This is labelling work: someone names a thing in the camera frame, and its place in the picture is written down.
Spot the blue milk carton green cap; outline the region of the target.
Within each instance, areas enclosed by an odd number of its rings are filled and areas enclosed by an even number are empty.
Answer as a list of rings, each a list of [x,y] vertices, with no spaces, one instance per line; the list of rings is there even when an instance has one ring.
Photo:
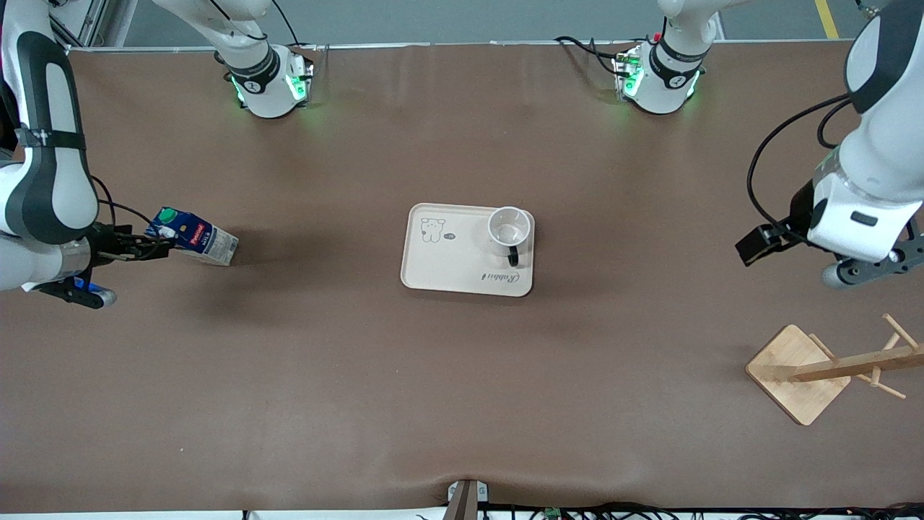
[[[176,249],[205,264],[231,265],[240,240],[191,212],[162,207],[144,234],[174,243]]]

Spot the white smiley mug black handle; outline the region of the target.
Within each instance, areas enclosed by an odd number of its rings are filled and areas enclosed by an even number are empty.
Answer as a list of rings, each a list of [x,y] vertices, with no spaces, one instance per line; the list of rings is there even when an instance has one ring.
[[[528,212],[511,205],[495,209],[487,220],[489,239],[504,251],[512,269],[519,267],[520,250],[531,237],[532,230]]]

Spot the cream rabbit print tray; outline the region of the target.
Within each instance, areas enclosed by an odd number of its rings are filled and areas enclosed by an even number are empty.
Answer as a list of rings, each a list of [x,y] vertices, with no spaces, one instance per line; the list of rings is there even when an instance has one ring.
[[[532,289],[535,218],[519,267],[509,266],[504,251],[489,239],[487,220],[497,208],[420,203],[407,218],[401,281],[406,287],[435,292],[523,297]]]

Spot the wooden mug rack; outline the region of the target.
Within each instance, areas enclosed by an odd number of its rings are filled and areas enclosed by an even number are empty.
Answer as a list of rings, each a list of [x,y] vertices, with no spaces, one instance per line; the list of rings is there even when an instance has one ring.
[[[788,417],[808,427],[853,382],[894,398],[907,395],[882,381],[888,371],[924,368],[924,340],[915,339],[888,313],[892,329],[880,350],[839,357],[815,334],[785,326],[748,362],[745,370]]]

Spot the aluminium frame profile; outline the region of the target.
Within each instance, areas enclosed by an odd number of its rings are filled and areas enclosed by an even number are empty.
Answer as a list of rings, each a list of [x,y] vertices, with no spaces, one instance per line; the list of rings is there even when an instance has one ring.
[[[70,47],[95,45],[111,0],[46,0],[57,42]]]

